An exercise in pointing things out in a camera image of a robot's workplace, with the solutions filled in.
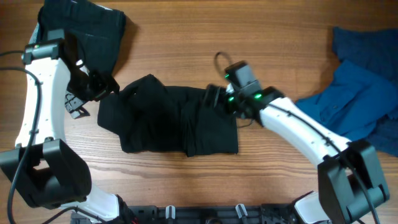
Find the black t-shirt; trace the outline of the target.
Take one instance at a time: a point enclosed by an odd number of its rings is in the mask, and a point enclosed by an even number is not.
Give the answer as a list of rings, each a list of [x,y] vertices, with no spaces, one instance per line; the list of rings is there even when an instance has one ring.
[[[165,86],[149,74],[101,100],[97,123],[119,136],[126,153],[238,153],[236,118],[205,106],[205,90]]]

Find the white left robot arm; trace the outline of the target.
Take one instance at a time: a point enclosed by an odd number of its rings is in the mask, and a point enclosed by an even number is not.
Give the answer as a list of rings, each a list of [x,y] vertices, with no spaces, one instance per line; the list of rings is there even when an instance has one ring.
[[[98,101],[118,92],[115,80],[85,70],[75,39],[29,44],[21,52],[27,96],[14,149],[1,153],[1,170],[31,208],[73,211],[92,223],[127,223],[133,214],[115,194],[92,183],[86,162],[65,139],[66,95]]]

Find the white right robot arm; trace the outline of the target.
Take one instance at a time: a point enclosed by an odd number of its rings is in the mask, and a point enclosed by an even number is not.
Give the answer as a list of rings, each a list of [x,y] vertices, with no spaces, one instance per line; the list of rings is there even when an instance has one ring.
[[[300,151],[317,169],[318,189],[284,208],[284,223],[362,223],[371,214],[380,223],[377,207],[389,200],[387,183],[375,149],[366,141],[350,141],[305,115],[292,100],[274,87],[255,83],[230,84],[227,89],[210,85],[203,101],[226,107],[275,132]]]

